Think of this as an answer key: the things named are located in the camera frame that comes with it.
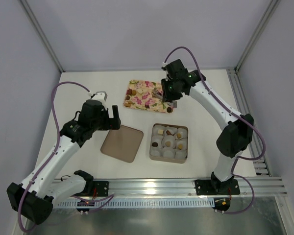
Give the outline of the metal tongs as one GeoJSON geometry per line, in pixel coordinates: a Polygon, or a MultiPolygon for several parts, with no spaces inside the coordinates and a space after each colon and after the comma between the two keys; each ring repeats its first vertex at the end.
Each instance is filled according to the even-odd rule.
{"type": "MultiPolygon", "coordinates": [[[[163,101],[163,93],[161,91],[159,91],[158,89],[153,89],[151,92],[151,95],[153,98],[157,98],[160,101],[163,101]]],[[[172,106],[173,108],[177,107],[177,102],[176,101],[165,101],[165,104],[168,104],[169,106],[172,106]]]]}

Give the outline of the beige tin lid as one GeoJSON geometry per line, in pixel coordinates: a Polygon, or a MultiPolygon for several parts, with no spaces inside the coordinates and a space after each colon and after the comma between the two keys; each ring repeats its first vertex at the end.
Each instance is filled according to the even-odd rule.
{"type": "Polygon", "coordinates": [[[143,139],[141,130],[121,125],[110,130],[101,146],[101,153],[126,163],[132,163],[143,139]]]}

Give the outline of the beige heart chocolate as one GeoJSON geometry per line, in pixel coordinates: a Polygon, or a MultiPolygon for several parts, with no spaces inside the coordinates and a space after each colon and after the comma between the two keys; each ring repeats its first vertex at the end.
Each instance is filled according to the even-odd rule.
{"type": "Polygon", "coordinates": [[[165,146],[170,147],[171,146],[171,142],[170,141],[165,142],[165,146]]]}

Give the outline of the beige tin box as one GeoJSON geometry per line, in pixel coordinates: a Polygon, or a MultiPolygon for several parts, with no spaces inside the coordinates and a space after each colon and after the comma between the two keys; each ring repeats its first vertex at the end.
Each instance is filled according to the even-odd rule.
{"type": "Polygon", "coordinates": [[[152,127],[149,157],[153,161],[183,164],[188,158],[186,126],[156,123],[152,127]]]}

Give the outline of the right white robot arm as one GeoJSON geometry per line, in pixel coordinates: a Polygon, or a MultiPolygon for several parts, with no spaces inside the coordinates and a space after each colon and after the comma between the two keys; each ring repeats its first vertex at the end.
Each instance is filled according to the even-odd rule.
{"type": "Polygon", "coordinates": [[[216,140],[220,152],[217,166],[211,179],[205,181],[209,192],[226,194],[234,183],[232,173],[235,159],[252,141],[254,119],[250,114],[242,115],[214,93],[206,77],[199,71],[188,71],[180,59],[163,63],[166,77],[161,80],[162,100],[173,102],[183,95],[197,101],[217,122],[221,134],[216,140]]]}

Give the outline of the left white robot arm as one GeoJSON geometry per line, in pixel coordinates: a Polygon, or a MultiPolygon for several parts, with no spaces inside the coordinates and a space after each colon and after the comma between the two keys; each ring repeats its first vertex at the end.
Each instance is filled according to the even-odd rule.
{"type": "Polygon", "coordinates": [[[92,138],[95,131],[118,130],[121,126],[119,110],[112,106],[109,116],[104,102],[88,99],[77,120],[72,119],[59,130],[54,147],[40,164],[20,184],[11,183],[7,195],[18,217],[25,217],[36,225],[46,221],[54,206],[71,196],[88,196],[94,191],[94,178],[89,173],[77,170],[67,180],[56,186],[52,182],[68,160],[92,138]]]}

